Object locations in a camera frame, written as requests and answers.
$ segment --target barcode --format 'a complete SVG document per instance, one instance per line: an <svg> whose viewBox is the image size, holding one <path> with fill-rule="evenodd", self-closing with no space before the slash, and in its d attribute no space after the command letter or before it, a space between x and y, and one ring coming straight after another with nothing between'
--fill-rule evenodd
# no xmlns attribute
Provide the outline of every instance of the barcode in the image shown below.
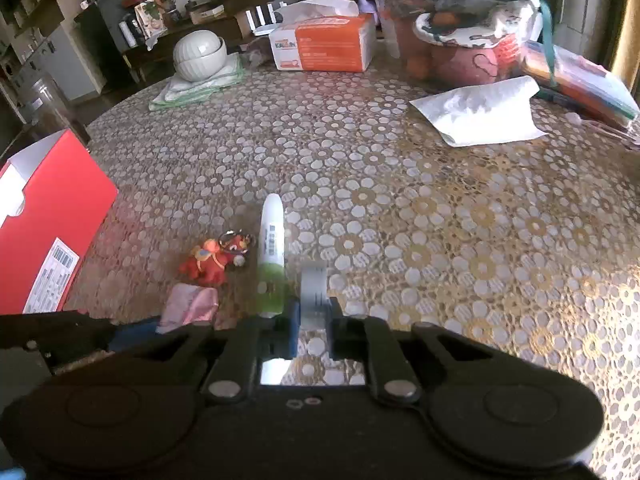
<svg viewBox="0 0 640 480"><path fill-rule="evenodd" d="M53 251L53 257L57 261L59 261L61 264L63 264L67 269L71 266L71 263L73 262L73 258L68 254L66 254L65 251L63 251L59 247L56 247L56 250Z"/></svg>

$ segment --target open red box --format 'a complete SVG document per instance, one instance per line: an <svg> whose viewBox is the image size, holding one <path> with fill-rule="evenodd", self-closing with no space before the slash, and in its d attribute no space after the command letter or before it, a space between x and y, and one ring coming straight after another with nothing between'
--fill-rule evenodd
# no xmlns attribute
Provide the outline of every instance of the open red box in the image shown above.
<svg viewBox="0 0 640 480"><path fill-rule="evenodd" d="M0 314L62 308L118 191L71 130L0 170Z"/></svg>

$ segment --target orange tissue package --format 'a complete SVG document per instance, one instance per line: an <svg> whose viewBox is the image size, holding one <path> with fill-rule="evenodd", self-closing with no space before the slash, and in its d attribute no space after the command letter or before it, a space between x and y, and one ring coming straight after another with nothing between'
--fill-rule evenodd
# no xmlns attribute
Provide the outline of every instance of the orange tissue package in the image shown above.
<svg viewBox="0 0 640 480"><path fill-rule="evenodd" d="M323 16L283 25L269 38L278 70L364 72L376 41L372 14Z"/></svg>

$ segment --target red toy keychain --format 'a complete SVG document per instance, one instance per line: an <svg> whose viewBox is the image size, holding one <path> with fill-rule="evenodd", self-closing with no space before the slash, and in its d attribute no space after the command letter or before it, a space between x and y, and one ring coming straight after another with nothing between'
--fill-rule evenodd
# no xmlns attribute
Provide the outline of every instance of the red toy keychain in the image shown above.
<svg viewBox="0 0 640 480"><path fill-rule="evenodd" d="M218 240L210 238L202 247L193 248L191 256L180 266L180 273L201 286L222 285L226 282L225 267L231 262L242 267L251 241L242 231L227 231Z"/></svg>

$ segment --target yellow curtain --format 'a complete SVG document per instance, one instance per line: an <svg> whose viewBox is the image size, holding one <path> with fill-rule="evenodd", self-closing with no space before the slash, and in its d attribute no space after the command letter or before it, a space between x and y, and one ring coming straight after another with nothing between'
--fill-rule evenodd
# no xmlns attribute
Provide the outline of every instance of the yellow curtain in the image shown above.
<svg viewBox="0 0 640 480"><path fill-rule="evenodd" d="M640 0L626 0L611 71L622 79L630 90L640 68Z"/></svg>

